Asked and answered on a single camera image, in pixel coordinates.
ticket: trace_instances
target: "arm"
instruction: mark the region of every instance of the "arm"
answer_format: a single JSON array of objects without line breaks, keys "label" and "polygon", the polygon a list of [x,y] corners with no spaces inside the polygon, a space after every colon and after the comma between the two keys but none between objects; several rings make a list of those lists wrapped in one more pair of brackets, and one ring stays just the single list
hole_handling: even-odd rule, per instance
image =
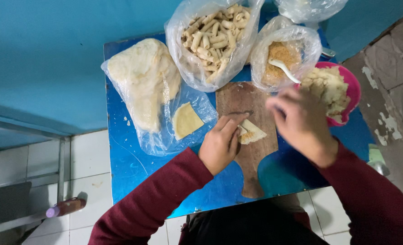
[{"label": "arm", "polygon": [[237,126],[249,114],[221,117],[197,156],[186,148],[110,208],[94,225],[90,245],[147,244],[166,217],[236,156]]},{"label": "arm", "polygon": [[95,223],[89,244],[147,244],[166,217],[212,179],[202,161],[187,148],[110,208]]},{"label": "arm", "polygon": [[266,106],[283,138],[335,189],[351,219],[351,243],[403,244],[403,193],[330,135],[325,106],[292,88]]},{"label": "arm", "polygon": [[351,244],[403,244],[403,193],[339,144],[335,162],[320,173],[350,217]]}]

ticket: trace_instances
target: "maroon sweater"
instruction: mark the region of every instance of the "maroon sweater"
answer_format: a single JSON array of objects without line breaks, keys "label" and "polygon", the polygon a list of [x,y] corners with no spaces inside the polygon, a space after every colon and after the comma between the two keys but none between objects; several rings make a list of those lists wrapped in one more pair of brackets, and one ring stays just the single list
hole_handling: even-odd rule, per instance
[{"label": "maroon sweater", "polygon": [[[403,244],[403,193],[397,187],[342,144],[336,162],[319,171],[350,217],[351,244]],[[89,244],[147,244],[171,212],[212,179],[187,148],[110,208],[95,223]]]}]

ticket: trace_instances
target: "mashed potato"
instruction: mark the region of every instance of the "mashed potato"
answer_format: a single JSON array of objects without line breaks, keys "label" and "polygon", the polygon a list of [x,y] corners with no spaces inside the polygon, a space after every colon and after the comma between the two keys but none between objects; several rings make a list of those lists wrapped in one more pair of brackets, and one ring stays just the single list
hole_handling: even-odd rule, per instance
[{"label": "mashed potato", "polygon": [[310,91],[326,105],[326,115],[341,123],[341,112],[351,99],[346,96],[348,84],[344,83],[339,68],[314,68],[301,82],[301,89]]}]

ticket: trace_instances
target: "plastic bag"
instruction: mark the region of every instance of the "plastic bag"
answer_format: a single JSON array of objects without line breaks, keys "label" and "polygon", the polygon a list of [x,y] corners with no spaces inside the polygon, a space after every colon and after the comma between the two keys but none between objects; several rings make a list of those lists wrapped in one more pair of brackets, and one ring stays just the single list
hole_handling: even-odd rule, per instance
[{"label": "plastic bag", "polygon": [[272,42],[282,42],[290,52],[301,56],[300,63],[291,67],[291,73],[298,80],[315,67],[322,52],[321,39],[313,29],[294,25],[283,16],[271,19],[257,35],[250,57],[253,84],[267,93],[277,92],[280,88],[293,84],[286,75],[279,78],[275,85],[263,81],[268,47]]},{"label": "plastic bag", "polygon": [[348,0],[275,0],[281,15],[294,23],[321,22],[344,8]]},{"label": "plastic bag", "polygon": [[[166,44],[180,74],[189,86],[203,92],[214,92],[226,85],[242,70],[257,35],[260,9],[264,1],[184,0],[180,3],[171,19],[165,23]],[[236,43],[236,49],[233,51],[225,70],[211,83],[206,83],[200,59],[183,47],[181,43],[182,32],[188,27],[191,19],[212,14],[219,10],[226,10],[235,3],[251,8],[250,20],[244,29],[242,39]]]},{"label": "plastic bag", "polygon": [[[106,60],[101,64],[101,69],[109,77],[115,89],[126,103],[136,129],[141,149],[145,153],[157,157],[179,153],[186,147],[201,143],[204,139],[204,135],[215,126],[218,119],[218,113],[210,103],[206,93],[195,90],[181,81],[180,74],[168,53],[168,49],[162,42],[160,43],[165,47],[164,52],[166,53],[161,54],[163,59],[154,59],[155,61],[160,61],[156,63],[157,65],[150,67],[151,69],[162,69],[164,71],[161,73],[162,76],[156,78],[159,82],[155,88],[157,88],[157,86],[162,86],[163,88],[162,92],[158,93],[159,96],[151,93],[152,89],[145,85],[145,80],[138,79],[138,77],[147,74],[149,71],[145,71],[144,69],[144,73],[133,72],[133,70],[131,70],[132,67],[130,67],[122,72],[121,77],[113,78],[110,75],[108,67],[110,60]],[[179,79],[178,87],[175,89],[180,88],[177,93],[173,91],[175,73],[177,73]],[[133,77],[130,76],[131,74],[136,75],[137,78],[133,79]],[[133,89],[135,87],[133,84],[141,86],[141,90],[137,90],[137,92],[134,93]],[[176,140],[174,137],[172,116],[174,116],[177,108],[187,102],[190,102],[195,113],[204,122],[204,125],[183,139]],[[155,114],[150,113],[155,112],[155,110],[157,110],[159,115],[157,121],[154,118]]]}]

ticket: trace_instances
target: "blue wall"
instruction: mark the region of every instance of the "blue wall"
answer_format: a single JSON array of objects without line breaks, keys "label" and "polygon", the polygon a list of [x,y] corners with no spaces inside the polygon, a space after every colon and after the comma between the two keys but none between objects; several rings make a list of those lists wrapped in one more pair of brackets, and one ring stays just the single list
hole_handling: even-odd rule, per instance
[{"label": "blue wall", "polygon": [[[102,46],[163,30],[181,0],[0,0],[0,117],[76,134],[106,128]],[[338,60],[403,16],[403,1],[350,0],[329,20]]]},{"label": "blue wall", "polygon": [[327,41],[337,52],[337,60],[344,61],[402,17],[403,0],[348,0],[327,21]]}]

